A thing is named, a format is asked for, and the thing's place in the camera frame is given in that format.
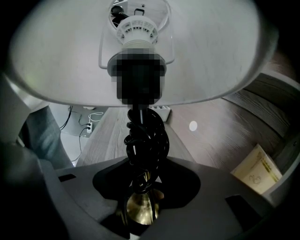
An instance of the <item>wooden floor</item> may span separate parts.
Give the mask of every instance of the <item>wooden floor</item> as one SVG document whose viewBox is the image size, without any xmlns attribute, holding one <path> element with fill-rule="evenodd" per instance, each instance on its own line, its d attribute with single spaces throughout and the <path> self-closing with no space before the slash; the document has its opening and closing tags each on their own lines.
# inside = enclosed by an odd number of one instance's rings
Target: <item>wooden floor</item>
<svg viewBox="0 0 300 240">
<path fill-rule="evenodd" d="M 235 168 L 259 143 L 272 154 L 281 136 L 254 114 L 225 99 L 171 106 L 165 125 L 169 156 L 226 171 Z M 127 108 L 110 108 L 93 131 L 77 166 L 126 156 L 124 138 L 129 129 Z M 189 130 L 191 121 L 198 128 Z"/>
</svg>

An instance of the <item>person's leg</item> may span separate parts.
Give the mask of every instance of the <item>person's leg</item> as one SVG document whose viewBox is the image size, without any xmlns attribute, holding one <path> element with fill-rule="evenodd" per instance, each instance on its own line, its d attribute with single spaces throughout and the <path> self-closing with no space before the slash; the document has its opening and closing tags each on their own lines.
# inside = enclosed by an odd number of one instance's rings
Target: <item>person's leg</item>
<svg viewBox="0 0 300 240">
<path fill-rule="evenodd" d="M 54 169 L 73 167 L 60 139 L 60 128 L 47 106 L 31 113 L 21 130 L 25 146 L 39 159 L 52 163 Z"/>
</svg>

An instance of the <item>lampshade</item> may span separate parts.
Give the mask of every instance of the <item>lampshade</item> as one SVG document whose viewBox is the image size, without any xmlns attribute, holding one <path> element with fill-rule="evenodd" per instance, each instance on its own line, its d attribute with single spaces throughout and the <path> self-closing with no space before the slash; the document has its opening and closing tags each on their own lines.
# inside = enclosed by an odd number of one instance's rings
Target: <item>lampshade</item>
<svg viewBox="0 0 300 240">
<path fill-rule="evenodd" d="M 9 78 L 48 101 L 122 106 L 107 70 L 99 67 L 99 54 L 109 59 L 121 51 L 113 34 L 111 46 L 110 41 L 100 44 L 105 31 L 115 31 L 110 21 L 113 2 L 40 2 L 11 40 Z M 141 4 L 147 7 L 147 2 L 151 0 Z M 160 2 L 169 13 L 155 49 L 170 47 L 167 35 L 174 61 L 167 65 L 165 88 L 156 105 L 200 102 L 237 91 L 259 74 L 276 48 L 276 28 L 250 0 Z"/>
</svg>

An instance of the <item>lamp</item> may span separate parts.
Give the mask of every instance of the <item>lamp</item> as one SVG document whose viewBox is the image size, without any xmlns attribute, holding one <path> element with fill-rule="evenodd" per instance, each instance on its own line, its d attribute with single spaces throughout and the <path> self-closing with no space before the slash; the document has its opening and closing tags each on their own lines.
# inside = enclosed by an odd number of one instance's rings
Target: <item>lamp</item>
<svg viewBox="0 0 300 240">
<path fill-rule="evenodd" d="M 101 194 L 103 201 L 93 207 L 105 210 L 106 200 L 118 201 L 115 211 L 73 234 L 74 239 L 88 231 L 109 239 L 113 234 L 107 229 L 127 238 L 129 232 L 144 239 L 158 233 L 163 238 L 188 233 L 207 237 L 195 222 L 214 217 L 220 223 L 224 216 L 232 225 L 213 234 L 229 238 L 240 233 L 240 225 L 251 228 L 271 209 L 230 175 L 166 158 L 164 125 L 147 107 L 215 99 L 245 87 L 271 58 L 276 29 L 251 1 L 158 2 L 166 9 L 158 26 L 145 12 L 125 18 L 116 28 L 111 20 L 114 1 L 43 1 L 11 40 L 7 75 L 30 94 L 64 104 L 132 107 L 125 139 L 128 158 L 62 171 L 78 175 L 86 188 Z M 93 179 L 87 181 L 91 173 Z M 228 189 L 219 189 L 212 180 L 228 183 Z M 88 194 L 78 198 L 92 198 Z M 247 209 L 246 219 L 237 214 L 241 209 Z M 75 218 L 84 220 L 85 209 L 76 210 Z M 59 210 L 66 227 L 77 233 L 64 211 Z M 173 232 L 162 231 L 168 224 Z"/>
</svg>

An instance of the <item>white cable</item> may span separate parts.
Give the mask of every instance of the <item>white cable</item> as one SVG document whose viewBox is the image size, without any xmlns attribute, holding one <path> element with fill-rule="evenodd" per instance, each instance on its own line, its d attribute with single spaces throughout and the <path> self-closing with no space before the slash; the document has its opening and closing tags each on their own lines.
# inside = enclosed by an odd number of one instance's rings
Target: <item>white cable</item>
<svg viewBox="0 0 300 240">
<path fill-rule="evenodd" d="M 89 115 L 89 123 L 90 123 L 90 121 L 92 121 L 92 122 L 99 122 L 100 120 L 93 120 L 92 118 L 91 118 L 91 116 L 92 115 L 98 115 L 98 116 L 101 116 L 101 115 L 103 115 L 104 113 L 103 112 L 94 112 L 94 113 L 91 113 L 90 115 Z"/>
</svg>

